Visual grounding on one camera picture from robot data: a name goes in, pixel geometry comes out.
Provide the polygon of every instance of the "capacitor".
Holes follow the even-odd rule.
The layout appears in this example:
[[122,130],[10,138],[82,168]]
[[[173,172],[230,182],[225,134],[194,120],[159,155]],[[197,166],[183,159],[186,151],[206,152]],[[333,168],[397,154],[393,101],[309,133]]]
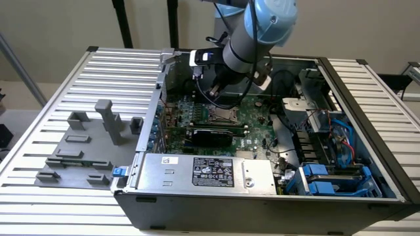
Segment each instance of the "capacitor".
[[151,133],[157,133],[157,131],[158,131],[157,125],[153,125],[151,128],[150,128],[150,132]]
[[265,121],[265,118],[263,118],[263,117],[257,117],[255,119],[257,119],[257,121],[259,122],[259,124],[263,124],[263,121]]
[[153,119],[153,125],[158,125],[159,121],[157,118]]
[[150,150],[154,146],[154,143],[153,142],[147,142],[146,143],[146,149]]
[[155,139],[155,135],[154,135],[154,134],[150,134],[150,135],[149,135],[149,141],[151,142],[154,139]]
[[155,114],[159,114],[159,112],[162,112],[162,107],[161,107],[161,105],[157,105],[157,107],[155,107]]
[[261,103],[261,102],[254,102],[253,105],[254,105],[254,107],[258,107],[258,108],[259,108],[259,107],[262,106],[262,103]]
[[266,148],[266,139],[262,139],[262,148]]

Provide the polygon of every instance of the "black cable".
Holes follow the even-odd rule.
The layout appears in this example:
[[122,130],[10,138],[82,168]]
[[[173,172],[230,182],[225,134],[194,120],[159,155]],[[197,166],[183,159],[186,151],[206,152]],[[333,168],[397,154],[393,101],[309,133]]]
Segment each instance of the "black cable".
[[289,152],[289,151],[295,151],[294,148],[293,148],[293,149],[289,149],[289,150],[285,150],[285,151],[273,151],[273,150],[270,149],[270,146],[271,146],[274,140],[275,140],[275,139],[273,139],[273,140],[270,141],[269,145],[267,145],[267,150],[269,150],[271,153],[274,153],[274,154],[281,154],[281,153],[285,153],[285,152]]
[[222,14],[221,14],[221,11],[219,11],[219,9],[218,9],[215,3],[213,3],[213,5],[214,5],[214,8],[215,8],[215,10],[217,10],[217,12],[218,12],[218,15],[219,15],[219,17],[221,17],[223,26],[225,26],[225,28],[226,28],[227,31],[229,31],[229,35],[231,35],[231,28],[230,28],[230,26],[227,25],[227,22],[226,22],[225,19],[223,19],[223,16],[222,16]]
[[195,81],[195,84],[197,84],[197,89],[202,95],[202,97],[206,99],[206,101],[213,104],[217,108],[219,109],[223,109],[223,110],[230,110],[233,107],[235,107],[239,102],[242,101],[243,97],[246,96],[247,92],[249,92],[249,89],[250,89],[250,86],[251,86],[251,79],[253,79],[253,76],[254,76],[254,72],[255,72],[255,64],[257,64],[257,53],[255,53],[255,50],[257,50],[257,35],[255,35],[255,10],[254,10],[254,2],[253,0],[247,0],[249,1],[249,8],[250,8],[250,16],[251,16],[251,35],[253,35],[253,48],[254,48],[254,58],[253,58],[253,64],[251,64],[251,73],[250,73],[250,78],[249,78],[249,81],[247,81],[247,85],[246,85],[246,88],[242,92],[242,95],[238,97],[237,101],[230,105],[230,106],[221,106],[218,105],[217,103],[214,103],[209,98],[207,96],[205,95],[205,93],[202,92],[201,90],[201,87],[199,87],[199,83],[198,83],[198,79]]

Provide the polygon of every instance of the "gray plastic block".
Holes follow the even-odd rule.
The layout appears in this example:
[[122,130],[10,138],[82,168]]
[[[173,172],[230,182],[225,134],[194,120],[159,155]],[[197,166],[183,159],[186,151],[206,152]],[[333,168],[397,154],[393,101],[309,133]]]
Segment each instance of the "gray plastic block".
[[61,164],[61,161],[45,160],[45,164],[49,166],[49,168],[63,168],[63,165]]
[[67,116],[66,122],[73,130],[83,130],[81,122],[89,122],[85,112],[71,112]]
[[62,150],[58,149],[57,152],[53,153],[57,157],[70,157],[70,158],[82,158],[83,156],[83,152],[79,150]]
[[59,178],[59,175],[55,171],[39,171],[35,178],[42,182],[58,182],[57,178]]
[[105,130],[109,133],[113,145],[121,144],[119,127],[121,119],[114,119],[110,111],[111,101],[107,99],[98,99],[94,105],[94,110],[99,113],[103,120]]
[[89,135],[66,135],[63,140],[67,143],[83,143],[83,144],[86,144],[87,142],[90,142],[90,137],[89,137]]
[[97,169],[97,170],[111,170],[111,168],[113,168],[113,165],[111,165],[111,163],[110,163],[110,161],[107,161],[106,163],[93,163],[91,164],[91,167],[94,168],[94,169]]
[[87,174],[86,181],[89,184],[101,184],[101,185],[109,184],[109,180],[106,179],[103,174]]
[[[129,121],[122,120],[121,144],[118,146],[111,144],[101,119],[91,119],[89,122],[82,121],[85,130],[67,129],[41,170],[54,171],[59,175],[58,182],[35,179],[35,185],[109,190],[107,185],[89,184],[86,178],[89,174],[103,174],[110,181],[113,166],[129,166],[131,164],[138,135],[130,133],[129,124]],[[65,139],[69,136],[89,136],[89,142],[67,142]],[[83,154],[81,158],[74,156],[58,157],[54,155],[58,150],[70,150],[74,153],[81,151]]]
[[142,128],[142,118],[141,117],[133,117],[129,121],[129,129],[131,134],[139,134]]

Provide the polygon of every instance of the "power supply label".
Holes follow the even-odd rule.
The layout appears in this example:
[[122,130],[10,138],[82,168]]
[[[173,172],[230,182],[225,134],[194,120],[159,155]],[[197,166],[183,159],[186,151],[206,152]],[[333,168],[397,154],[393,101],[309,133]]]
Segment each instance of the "power supply label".
[[194,157],[191,184],[207,187],[234,187],[231,159]]

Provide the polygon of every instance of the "green circuit board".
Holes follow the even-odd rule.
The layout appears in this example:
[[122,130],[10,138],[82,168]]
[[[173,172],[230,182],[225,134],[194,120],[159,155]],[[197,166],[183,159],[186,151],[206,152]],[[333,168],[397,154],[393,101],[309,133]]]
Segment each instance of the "green circuit board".
[[[237,151],[251,151],[254,158],[266,158],[262,139],[269,143],[274,138],[274,132],[269,124],[269,106],[262,105],[262,99],[247,96],[234,109],[219,111],[213,105],[194,103],[191,98],[185,96],[175,101],[174,107],[171,116],[177,119],[177,126],[166,128],[166,153],[235,156]],[[187,132],[194,127],[201,127],[199,125],[205,129],[226,130],[235,134],[231,145],[215,148],[194,147],[187,139]]]

